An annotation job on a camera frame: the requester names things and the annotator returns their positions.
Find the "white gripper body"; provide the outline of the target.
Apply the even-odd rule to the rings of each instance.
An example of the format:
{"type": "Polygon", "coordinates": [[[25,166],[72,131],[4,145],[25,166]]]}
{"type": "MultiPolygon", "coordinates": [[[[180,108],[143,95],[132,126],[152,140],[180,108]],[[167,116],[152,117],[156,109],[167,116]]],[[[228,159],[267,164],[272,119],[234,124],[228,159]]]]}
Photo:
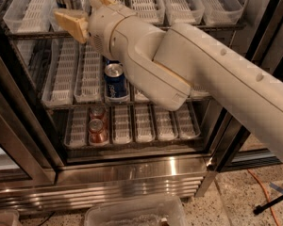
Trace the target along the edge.
{"type": "Polygon", "coordinates": [[[136,12],[124,5],[102,6],[93,11],[88,31],[93,48],[102,56],[112,59],[110,41],[116,26],[124,19],[136,16],[136,12]]]}

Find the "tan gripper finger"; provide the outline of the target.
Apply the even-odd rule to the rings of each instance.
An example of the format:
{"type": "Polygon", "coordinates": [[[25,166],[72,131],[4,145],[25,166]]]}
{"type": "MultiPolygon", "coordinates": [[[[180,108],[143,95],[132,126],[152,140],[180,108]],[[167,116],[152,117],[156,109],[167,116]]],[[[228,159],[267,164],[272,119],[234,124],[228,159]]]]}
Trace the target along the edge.
{"type": "Polygon", "coordinates": [[[112,8],[116,5],[114,0],[89,0],[92,12],[99,11],[100,9],[112,8]]]}
{"type": "Polygon", "coordinates": [[[66,30],[75,40],[85,43],[88,38],[88,13],[83,10],[55,8],[54,16],[58,25],[66,30]]]}

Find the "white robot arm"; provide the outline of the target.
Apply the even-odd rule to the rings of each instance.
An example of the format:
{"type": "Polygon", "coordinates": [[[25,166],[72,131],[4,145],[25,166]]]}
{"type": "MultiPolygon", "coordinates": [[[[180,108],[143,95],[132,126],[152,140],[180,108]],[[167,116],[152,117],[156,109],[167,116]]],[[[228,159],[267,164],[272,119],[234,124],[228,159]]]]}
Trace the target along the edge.
{"type": "Polygon", "coordinates": [[[112,0],[90,4],[92,13],[54,9],[58,25],[119,61],[125,78],[167,110],[203,87],[283,163],[283,82],[193,25],[163,31],[112,0]]]}

